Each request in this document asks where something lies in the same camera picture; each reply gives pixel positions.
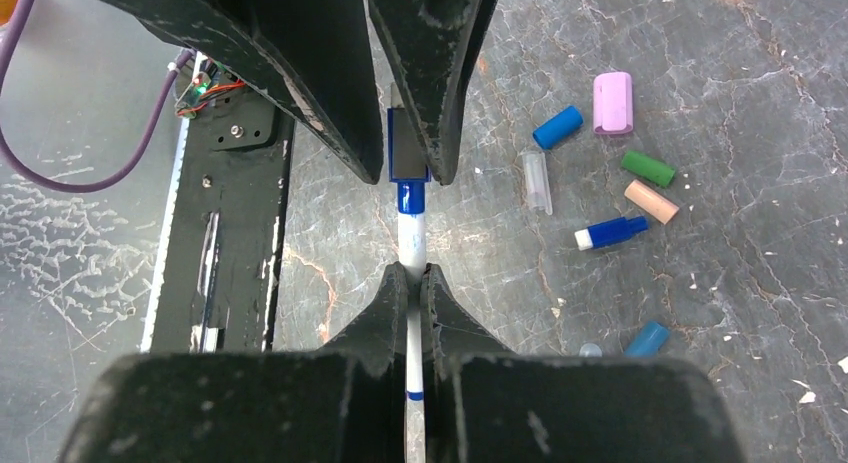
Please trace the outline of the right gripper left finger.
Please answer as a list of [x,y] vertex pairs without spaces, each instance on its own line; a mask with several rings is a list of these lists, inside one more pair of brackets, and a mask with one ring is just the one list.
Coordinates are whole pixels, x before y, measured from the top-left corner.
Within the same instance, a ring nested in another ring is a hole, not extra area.
[[96,381],[63,462],[401,462],[404,268],[321,348],[141,354]]

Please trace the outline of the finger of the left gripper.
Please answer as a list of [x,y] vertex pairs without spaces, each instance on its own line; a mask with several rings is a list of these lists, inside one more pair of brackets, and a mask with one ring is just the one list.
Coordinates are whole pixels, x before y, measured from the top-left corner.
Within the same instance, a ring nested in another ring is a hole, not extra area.
[[367,1],[432,177],[450,185],[467,88],[498,0]]
[[220,61],[379,181],[382,122],[363,0],[99,0]]

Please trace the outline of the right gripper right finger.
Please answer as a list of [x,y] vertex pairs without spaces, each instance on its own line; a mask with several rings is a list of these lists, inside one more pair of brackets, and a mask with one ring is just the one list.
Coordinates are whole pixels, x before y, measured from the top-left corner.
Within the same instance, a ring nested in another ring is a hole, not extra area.
[[706,375],[669,358],[521,355],[425,270],[426,457],[431,462],[741,462]]

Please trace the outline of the blue marker with clip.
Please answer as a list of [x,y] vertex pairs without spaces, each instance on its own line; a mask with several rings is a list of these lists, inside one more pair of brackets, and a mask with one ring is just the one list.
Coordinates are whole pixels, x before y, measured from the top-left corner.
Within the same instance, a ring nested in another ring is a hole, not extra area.
[[426,460],[420,291],[426,268],[426,183],[430,171],[420,152],[396,83],[387,109],[388,176],[397,185],[398,261],[404,267],[410,302],[406,324],[404,450],[408,462]]

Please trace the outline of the blue pen cap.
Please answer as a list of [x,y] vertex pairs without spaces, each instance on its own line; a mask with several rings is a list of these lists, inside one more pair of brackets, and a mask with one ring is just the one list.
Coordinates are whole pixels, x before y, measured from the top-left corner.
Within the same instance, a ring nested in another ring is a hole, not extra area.
[[543,150],[551,150],[563,140],[576,133],[584,119],[575,106],[568,106],[551,117],[532,132],[536,144]]

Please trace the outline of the grey clear pen cap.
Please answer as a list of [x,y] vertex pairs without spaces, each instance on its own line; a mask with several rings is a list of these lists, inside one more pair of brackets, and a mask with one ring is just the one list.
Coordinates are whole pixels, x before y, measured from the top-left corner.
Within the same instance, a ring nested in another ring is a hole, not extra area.
[[521,159],[528,208],[552,215],[553,207],[545,154],[538,151],[525,151],[521,154]]

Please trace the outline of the pink pen cap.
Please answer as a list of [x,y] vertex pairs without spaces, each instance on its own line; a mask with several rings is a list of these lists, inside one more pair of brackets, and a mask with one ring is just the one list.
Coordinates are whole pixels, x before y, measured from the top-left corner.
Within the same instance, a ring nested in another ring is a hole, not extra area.
[[595,134],[615,136],[633,131],[633,82],[629,73],[608,72],[595,77],[592,117]]

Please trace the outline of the dark blue white-ended cap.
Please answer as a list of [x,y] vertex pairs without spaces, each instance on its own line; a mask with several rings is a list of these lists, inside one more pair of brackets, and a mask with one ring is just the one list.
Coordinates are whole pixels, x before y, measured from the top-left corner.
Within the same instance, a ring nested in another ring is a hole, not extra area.
[[580,251],[599,249],[622,243],[649,229],[644,216],[619,217],[591,225],[574,233]]

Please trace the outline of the green pen cap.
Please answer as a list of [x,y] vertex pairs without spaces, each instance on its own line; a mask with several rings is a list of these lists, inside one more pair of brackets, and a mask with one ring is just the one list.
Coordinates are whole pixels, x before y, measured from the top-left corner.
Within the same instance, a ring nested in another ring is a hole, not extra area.
[[676,175],[672,166],[638,151],[625,153],[621,167],[662,188],[668,187]]

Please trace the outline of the orange pen cap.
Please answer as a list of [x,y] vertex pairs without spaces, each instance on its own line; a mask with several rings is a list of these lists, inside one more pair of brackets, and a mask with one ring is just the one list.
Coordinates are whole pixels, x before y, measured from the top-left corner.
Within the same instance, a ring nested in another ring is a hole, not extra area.
[[624,196],[662,224],[668,224],[679,211],[676,204],[639,180],[626,187]]

